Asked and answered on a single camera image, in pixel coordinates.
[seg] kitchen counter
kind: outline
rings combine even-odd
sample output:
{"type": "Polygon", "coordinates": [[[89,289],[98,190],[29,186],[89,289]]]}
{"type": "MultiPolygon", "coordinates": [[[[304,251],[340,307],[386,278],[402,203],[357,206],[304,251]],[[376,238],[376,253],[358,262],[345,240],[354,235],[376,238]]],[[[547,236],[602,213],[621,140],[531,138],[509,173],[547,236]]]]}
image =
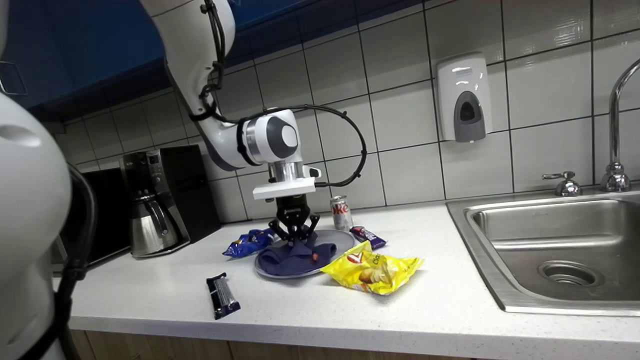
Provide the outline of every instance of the kitchen counter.
{"type": "MultiPolygon", "coordinates": [[[[353,219],[389,241],[378,252],[425,259],[396,293],[350,290],[326,274],[270,281],[253,271],[253,256],[221,255],[241,233],[266,228],[262,220],[226,225],[164,257],[124,255],[90,270],[74,292],[70,327],[485,359],[640,357],[640,318],[500,310],[443,202],[354,211],[353,219]],[[205,278],[222,272],[242,308],[214,320],[205,278]]],[[[329,214],[317,228],[332,227],[329,214]]]]}

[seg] soda can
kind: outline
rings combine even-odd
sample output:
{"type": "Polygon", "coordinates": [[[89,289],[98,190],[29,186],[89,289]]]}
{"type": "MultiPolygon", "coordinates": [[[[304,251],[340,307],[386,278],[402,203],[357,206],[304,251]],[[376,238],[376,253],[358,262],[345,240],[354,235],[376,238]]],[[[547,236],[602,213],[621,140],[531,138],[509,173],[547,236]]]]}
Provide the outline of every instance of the soda can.
{"type": "Polygon", "coordinates": [[[347,203],[346,195],[338,195],[331,198],[331,212],[333,213],[333,226],[336,229],[349,232],[353,227],[351,209],[347,203]]]}

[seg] sink drain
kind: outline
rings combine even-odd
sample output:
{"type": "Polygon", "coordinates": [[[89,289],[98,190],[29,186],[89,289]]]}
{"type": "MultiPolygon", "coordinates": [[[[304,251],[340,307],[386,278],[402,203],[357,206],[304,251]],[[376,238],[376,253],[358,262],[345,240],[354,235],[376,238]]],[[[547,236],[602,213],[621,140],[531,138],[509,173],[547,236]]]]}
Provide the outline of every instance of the sink drain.
{"type": "Polygon", "coordinates": [[[538,267],[538,272],[548,280],[572,286],[597,286],[604,279],[600,272],[573,261],[546,261],[538,267]]]}

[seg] sink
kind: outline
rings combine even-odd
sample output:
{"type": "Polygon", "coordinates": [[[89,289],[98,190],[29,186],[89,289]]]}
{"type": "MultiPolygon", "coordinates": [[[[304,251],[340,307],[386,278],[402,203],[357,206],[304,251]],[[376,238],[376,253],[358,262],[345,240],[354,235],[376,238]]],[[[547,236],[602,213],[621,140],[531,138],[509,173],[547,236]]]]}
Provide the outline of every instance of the sink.
{"type": "Polygon", "coordinates": [[[450,201],[505,311],[640,316],[640,192],[550,192],[450,201]]]}

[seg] coffee maker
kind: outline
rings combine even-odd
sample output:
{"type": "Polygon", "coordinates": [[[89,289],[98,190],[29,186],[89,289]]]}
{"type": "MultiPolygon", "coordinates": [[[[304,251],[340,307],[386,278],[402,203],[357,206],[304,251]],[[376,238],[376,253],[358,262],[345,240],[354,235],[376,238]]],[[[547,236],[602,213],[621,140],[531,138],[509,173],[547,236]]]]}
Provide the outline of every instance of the coffee maker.
{"type": "Polygon", "coordinates": [[[131,198],[131,254],[174,252],[220,228],[197,145],[134,152],[120,160],[131,198]]]}

